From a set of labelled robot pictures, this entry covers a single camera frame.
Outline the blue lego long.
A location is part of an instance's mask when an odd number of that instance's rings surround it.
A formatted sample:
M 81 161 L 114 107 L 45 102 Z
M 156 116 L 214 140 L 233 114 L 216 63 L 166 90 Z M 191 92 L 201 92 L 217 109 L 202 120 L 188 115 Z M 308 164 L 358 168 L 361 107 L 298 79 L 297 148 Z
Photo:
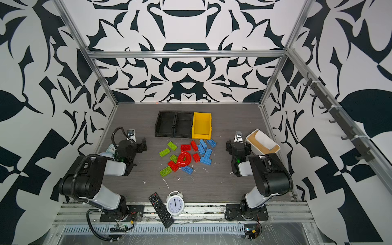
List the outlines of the blue lego long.
M 199 145 L 197 145 L 197 147 L 198 147 L 198 151 L 199 151 L 200 155 L 204 155 L 205 150 L 204 150 L 203 146 L 199 144 Z

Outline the red arch lego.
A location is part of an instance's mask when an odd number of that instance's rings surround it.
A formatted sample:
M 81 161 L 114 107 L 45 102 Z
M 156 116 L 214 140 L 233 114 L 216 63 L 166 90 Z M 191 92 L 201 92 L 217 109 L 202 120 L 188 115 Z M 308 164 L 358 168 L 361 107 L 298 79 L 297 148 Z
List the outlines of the red arch lego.
M 192 156 L 189 152 L 181 152 L 178 156 L 177 163 L 179 167 L 186 167 L 190 165 L 192 161 Z

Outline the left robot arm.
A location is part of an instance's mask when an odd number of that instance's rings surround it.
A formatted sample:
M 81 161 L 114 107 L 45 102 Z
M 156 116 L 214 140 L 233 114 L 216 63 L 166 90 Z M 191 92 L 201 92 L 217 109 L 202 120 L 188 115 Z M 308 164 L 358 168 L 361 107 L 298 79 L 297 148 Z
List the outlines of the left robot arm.
M 136 141 L 135 131 L 116 128 L 111 135 L 114 152 L 89 154 L 76 158 L 58 184 L 59 194 L 87 203 L 104 214 L 121 218 L 130 215 L 126 199 L 103 185 L 104 176 L 128 176 L 137 154 L 147 150 L 146 139 Z

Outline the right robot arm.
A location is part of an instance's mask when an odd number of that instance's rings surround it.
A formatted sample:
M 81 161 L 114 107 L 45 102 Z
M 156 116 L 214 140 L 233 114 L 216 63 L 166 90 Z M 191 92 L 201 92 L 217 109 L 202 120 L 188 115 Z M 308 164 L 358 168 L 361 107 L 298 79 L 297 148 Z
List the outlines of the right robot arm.
M 231 155 L 232 171 L 238 177 L 252 176 L 255 187 L 244 195 L 243 211 L 259 209 L 273 197 L 292 191 L 293 180 L 275 153 L 251 155 L 251 145 L 241 141 L 227 141 L 226 151 Z

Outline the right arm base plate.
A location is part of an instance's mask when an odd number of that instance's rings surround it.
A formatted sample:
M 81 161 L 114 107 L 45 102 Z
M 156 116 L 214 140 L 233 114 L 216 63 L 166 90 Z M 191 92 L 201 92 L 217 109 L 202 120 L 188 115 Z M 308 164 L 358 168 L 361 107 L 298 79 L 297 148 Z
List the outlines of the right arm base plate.
M 225 219 L 228 221 L 237 220 L 254 220 L 267 221 L 269 219 L 268 212 L 265 206 L 255 209 L 249 209 L 240 204 L 227 204 Z

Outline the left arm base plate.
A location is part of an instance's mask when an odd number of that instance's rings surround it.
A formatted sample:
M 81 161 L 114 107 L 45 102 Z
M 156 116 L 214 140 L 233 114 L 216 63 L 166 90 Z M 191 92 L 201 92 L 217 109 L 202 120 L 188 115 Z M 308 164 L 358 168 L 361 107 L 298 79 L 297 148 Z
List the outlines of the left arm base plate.
M 104 209 L 100 222 L 137 222 L 142 220 L 144 208 L 144 205 L 127 205 L 124 211 L 121 211 L 120 208 L 115 210 Z

